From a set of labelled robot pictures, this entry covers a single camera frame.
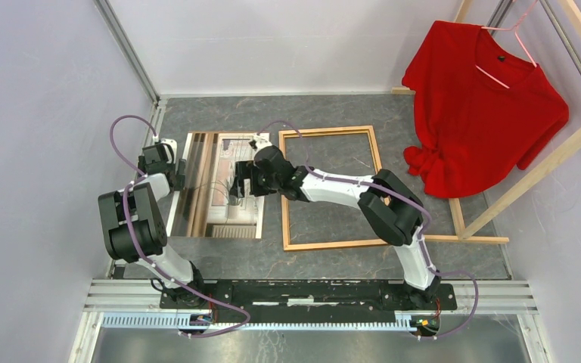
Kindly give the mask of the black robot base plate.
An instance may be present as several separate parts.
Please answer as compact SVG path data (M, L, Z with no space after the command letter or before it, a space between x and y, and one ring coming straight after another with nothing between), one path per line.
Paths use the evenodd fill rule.
M217 323L238 323L244 313L251 323L380 323L395 312L433 315L455 311L451 284L433 295L421 294L402 281L390 280L231 280L205 281L201 293L212 298L200 306L167 302L162 309L210 309Z

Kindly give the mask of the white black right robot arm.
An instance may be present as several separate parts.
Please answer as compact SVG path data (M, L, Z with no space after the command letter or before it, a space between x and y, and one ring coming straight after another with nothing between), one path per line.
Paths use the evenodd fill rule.
M338 175L311 166L295 166L275 145L250 142L253 159L238 161L229 185L233 199L280 194L289 201L326 202L359 210L372 231L393 246L403 270L407 300L425 309L437 299L438 270L426 251L423 230L430 214L393 174Z

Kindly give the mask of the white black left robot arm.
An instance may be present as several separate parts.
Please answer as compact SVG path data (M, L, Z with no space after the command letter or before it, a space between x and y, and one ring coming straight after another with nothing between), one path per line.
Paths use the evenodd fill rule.
M138 157L140 180L102 194L98 208L104 245L111 259L137 264L154 276L151 286L169 303L198 308L207 287L198 268L169 244L158 201L183 188L185 160L176 159L177 143L161 139Z

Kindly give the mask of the plant window photo print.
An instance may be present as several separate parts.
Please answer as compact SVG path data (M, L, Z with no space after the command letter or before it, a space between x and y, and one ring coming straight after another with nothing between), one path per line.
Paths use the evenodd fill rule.
M182 148L186 185L172 197L166 231L170 237L260 239L265 199L250 194L233 198L228 190L235 163L251 161L252 132L190 132Z

